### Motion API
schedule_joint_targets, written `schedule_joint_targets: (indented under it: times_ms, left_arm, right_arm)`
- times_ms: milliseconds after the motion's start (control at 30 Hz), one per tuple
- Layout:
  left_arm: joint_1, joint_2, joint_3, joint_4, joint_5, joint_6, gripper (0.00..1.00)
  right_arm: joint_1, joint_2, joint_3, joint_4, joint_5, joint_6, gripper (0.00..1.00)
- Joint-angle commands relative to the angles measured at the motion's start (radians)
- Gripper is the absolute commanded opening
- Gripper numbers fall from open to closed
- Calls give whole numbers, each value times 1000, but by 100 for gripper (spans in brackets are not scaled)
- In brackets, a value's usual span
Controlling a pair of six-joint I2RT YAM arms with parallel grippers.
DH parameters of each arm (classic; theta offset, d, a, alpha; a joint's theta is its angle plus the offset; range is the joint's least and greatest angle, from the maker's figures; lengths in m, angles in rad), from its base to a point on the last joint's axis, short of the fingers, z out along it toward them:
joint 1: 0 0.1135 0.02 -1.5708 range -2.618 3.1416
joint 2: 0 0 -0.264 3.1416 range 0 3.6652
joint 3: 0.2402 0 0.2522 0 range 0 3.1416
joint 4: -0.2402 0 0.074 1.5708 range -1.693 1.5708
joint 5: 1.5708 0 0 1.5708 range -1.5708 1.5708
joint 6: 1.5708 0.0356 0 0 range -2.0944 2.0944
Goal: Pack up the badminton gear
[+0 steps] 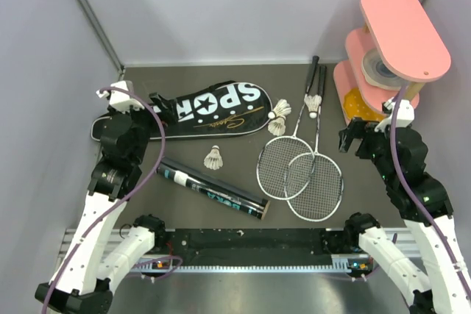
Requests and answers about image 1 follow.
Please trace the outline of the white shuttlecock pair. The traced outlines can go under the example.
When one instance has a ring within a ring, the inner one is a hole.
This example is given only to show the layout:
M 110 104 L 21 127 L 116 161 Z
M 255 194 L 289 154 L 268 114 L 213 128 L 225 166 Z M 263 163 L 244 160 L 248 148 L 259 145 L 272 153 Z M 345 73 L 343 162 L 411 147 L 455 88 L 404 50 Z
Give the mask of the white shuttlecock pair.
M 282 136 L 286 131 L 286 117 L 281 115 L 272 119 L 268 124 L 268 131 L 274 136 Z
M 269 120 L 274 120 L 281 116 L 286 117 L 291 113 L 291 105 L 285 100 L 280 99 L 275 107 L 268 113 Z

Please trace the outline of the black shuttlecock tube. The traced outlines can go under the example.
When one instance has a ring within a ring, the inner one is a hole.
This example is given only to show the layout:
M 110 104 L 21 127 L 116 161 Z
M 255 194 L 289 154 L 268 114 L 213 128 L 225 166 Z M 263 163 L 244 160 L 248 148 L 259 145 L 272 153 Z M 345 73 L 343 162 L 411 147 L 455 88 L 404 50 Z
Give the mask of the black shuttlecock tube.
M 269 209 L 268 199 L 256 196 L 168 157 L 160 161 L 156 174 L 259 220 L 266 217 Z

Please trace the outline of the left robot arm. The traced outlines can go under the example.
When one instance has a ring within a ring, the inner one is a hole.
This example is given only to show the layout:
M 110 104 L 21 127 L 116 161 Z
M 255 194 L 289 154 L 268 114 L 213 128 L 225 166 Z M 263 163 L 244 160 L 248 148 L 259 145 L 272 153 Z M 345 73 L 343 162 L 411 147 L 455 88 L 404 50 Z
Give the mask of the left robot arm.
M 102 88 L 117 111 L 102 136 L 102 158 L 91 174 L 82 217 L 60 267 L 48 282 L 39 284 L 35 298 L 41 311 L 107 313 L 113 296 L 132 269 L 148 252 L 162 251 L 167 242 L 163 221 L 153 215 L 138 217 L 130 233 L 105 255 L 118 217 L 128 201 L 155 174 L 161 161 L 141 175 L 140 165 L 149 141 L 149 128 L 162 122 L 136 94 L 120 88 Z

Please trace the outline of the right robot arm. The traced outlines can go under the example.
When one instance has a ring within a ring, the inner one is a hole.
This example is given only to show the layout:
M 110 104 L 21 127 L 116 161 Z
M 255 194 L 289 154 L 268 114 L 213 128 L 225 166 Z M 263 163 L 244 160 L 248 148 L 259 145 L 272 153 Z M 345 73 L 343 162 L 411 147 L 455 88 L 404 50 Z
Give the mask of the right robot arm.
M 355 153 L 370 160 L 386 194 L 411 233 L 424 269 L 420 270 L 388 239 L 370 214 L 345 222 L 344 245 L 376 261 L 403 296 L 410 313 L 469 313 L 470 275 L 455 232 L 453 208 L 443 184 L 425 170 L 428 147 L 411 127 L 376 131 L 377 123 L 353 118 L 339 133 L 339 151 L 355 139 Z

